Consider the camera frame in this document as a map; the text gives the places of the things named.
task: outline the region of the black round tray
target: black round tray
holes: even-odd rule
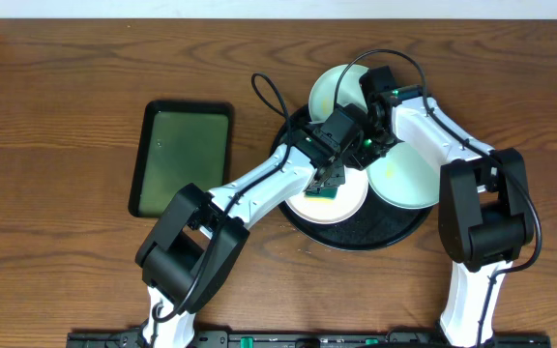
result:
[[[291,115],[292,127],[310,122],[308,105]],[[285,125],[278,131],[271,154],[285,133]],[[320,224],[310,222],[294,213],[285,202],[278,205],[282,213],[296,228],[315,242],[343,250],[373,250],[389,247],[414,232],[431,212],[425,209],[401,209],[381,199],[371,187],[363,206],[347,220]]]

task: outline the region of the white plate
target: white plate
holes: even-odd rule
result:
[[[440,200],[440,177],[408,143],[396,144],[366,174],[373,191],[399,208],[422,209]]]
[[[365,202],[368,178],[364,171],[345,168],[345,184],[337,189],[335,199],[309,197],[304,192],[286,200],[287,206],[300,218],[310,222],[329,224],[353,216]]]
[[[333,113],[333,99],[335,98],[338,77],[345,67],[347,67],[347,64],[324,72],[313,85],[313,89],[310,90],[308,95],[308,113],[312,122],[326,121],[328,116]],[[347,105],[351,102],[366,112],[365,96],[360,89],[359,79],[367,71],[367,67],[356,64],[349,68],[340,82],[338,104]]]
[[[333,112],[335,88],[345,67],[347,65],[324,72],[313,85],[308,96],[308,112],[312,122],[326,121]],[[359,82],[366,71],[368,68],[360,65],[353,65],[347,71],[338,90],[339,104],[351,102],[366,112],[365,97]],[[385,158],[370,165],[366,174],[375,193],[399,208],[421,209],[439,201],[439,175],[407,143],[395,145]]]

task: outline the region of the wooden table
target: wooden table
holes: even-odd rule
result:
[[[429,20],[0,20],[0,346],[63,347],[70,331],[147,317],[133,257],[154,221],[127,211],[147,102],[231,102],[236,178],[266,158],[283,122],[251,73],[267,73],[295,110],[322,72],[374,47],[411,54],[449,115],[525,157],[545,244],[534,268],[505,278],[494,328],[545,332],[557,347],[557,21]],[[418,81],[394,57],[366,62],[387,63]],[[342,252],[274,210],[197,323],[430,328],[451,274],[436,219],[388,249]]]

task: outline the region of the white wall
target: white wall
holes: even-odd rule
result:
[[[0,0],[1,17],[557,19],[557,0]]]

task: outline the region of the wood grain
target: wood grain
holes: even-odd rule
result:
[[[147,317],[133,256],[154,221],[127,212],[147,102],[231,102],[235,178],[265,159],[282,123],[250,89],[251,73],[267,73],[294,110],[322,72],[379,46],[421,62],[469,132],[523,154],[544,249],[534,268],[505,278],[494,328],[546,332],[557,347],[557,21],[444,20],[0,20],[0,347],[61,347],[70,331]],[[393,57],[366,62],[386,63],[416,81]],[[451,272],[436,216],[396,246],[342,252],[272,211],[197,322],[432,327]]]

